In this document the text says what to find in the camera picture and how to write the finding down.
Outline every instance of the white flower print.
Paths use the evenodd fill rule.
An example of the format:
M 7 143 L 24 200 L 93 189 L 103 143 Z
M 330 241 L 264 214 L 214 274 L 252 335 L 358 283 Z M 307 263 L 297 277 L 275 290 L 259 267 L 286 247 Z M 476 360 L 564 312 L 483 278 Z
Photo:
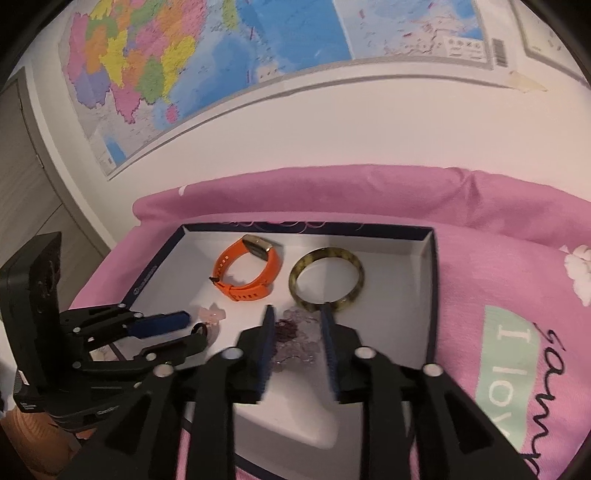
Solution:
M 591 248 L 581 245 L 571 254 L 566 247 L 561 250 L 568 253 L 564 258 L 564 267 L 573 280 L 573 290 L 583 305 L 588 307 L 591 304 Z

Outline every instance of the white wall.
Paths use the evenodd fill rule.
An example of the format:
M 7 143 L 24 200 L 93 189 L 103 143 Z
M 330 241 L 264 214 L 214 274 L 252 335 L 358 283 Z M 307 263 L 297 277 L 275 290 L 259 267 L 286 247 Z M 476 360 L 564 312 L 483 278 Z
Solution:
M 508 72 L 516 71 L 547 91 L 524 93 L 516 88 L 408 77 L 307 90 L 205 123 L 149 153 L 110 181 L 92 155 L 61 73 L 57 43 L 69 9 L 38 36 L 23 64 L 35 114 L 56 167 L 109 245 L 136 224 L 131 205 L 141 196 L 201 180 L 286 166 L 380 163 L 466 167 L 549 184 L 591 200 L 587 147 L 591 90 L 526 57 L 506 0 L 479 0 L 479 5 L 487 33 L 503 30 L 511 65 L 501 72 L 501 78 L 498 69 L 491 73 L 458 67 L 458 72 L 478 70 L 483 79 L 496 75 L 494 83 L 514 85 L 520 76 Z M 388 74 L 434 76 L 444 67 L 418 62 L 360 65 L 311 74 L 306 82 L 334 79 L 342 72 L 363 76 L 385 69 Z M 277 91 L 277 85 L 269 91 Z M 244 102 L 244 98 L 233 101 Z

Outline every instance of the barcode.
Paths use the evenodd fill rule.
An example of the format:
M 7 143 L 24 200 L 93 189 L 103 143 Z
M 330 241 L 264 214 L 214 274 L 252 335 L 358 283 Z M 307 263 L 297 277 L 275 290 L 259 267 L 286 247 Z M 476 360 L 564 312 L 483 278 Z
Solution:
M 496 64 L 499 67 L 508 67 L 507 52 L 505 50 L 505 43 L 498 38 L 492 39 L 492 51 L 496 58 Z

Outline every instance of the map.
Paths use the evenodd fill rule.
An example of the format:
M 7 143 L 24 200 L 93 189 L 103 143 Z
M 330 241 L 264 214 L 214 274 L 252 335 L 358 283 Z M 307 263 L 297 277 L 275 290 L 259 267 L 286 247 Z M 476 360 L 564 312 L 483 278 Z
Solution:
M 79 0 L 60 42 L 106 175 L 204 108 L 285 74 L 390 57 L 489 62 L 470 0 Z
M 512 1 L 521 38 L 528 57 L 542 61 L 586 83 L 583 72 L 569 49 L 556 36 L 554 30 L 544 23 L 523 2 Z

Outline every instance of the wooden surface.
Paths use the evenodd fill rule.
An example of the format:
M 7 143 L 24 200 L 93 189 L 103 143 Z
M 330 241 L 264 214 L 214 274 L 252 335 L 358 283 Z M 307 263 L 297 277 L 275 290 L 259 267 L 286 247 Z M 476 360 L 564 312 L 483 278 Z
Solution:
M 61 205 L 37 160 L 20 105 L 13 83 L 0 95 L 0 265 Z
M 88 241 L 61 205 L 39 233 L 61 232 L 61 279 L 57 285 L 60 310 L 67 310 L 103 261 L 103 256 Z

